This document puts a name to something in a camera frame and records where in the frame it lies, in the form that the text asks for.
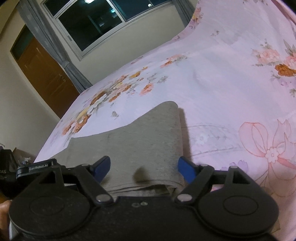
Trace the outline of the person's left hand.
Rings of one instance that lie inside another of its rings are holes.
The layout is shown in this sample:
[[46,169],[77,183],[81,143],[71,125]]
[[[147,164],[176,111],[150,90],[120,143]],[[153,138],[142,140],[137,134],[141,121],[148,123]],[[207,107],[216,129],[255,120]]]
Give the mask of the person's left hand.
[[9,208],[11,201],[6,197],[1,196],[0,204],[0,229],[1,229],[1,240],[9,239]]

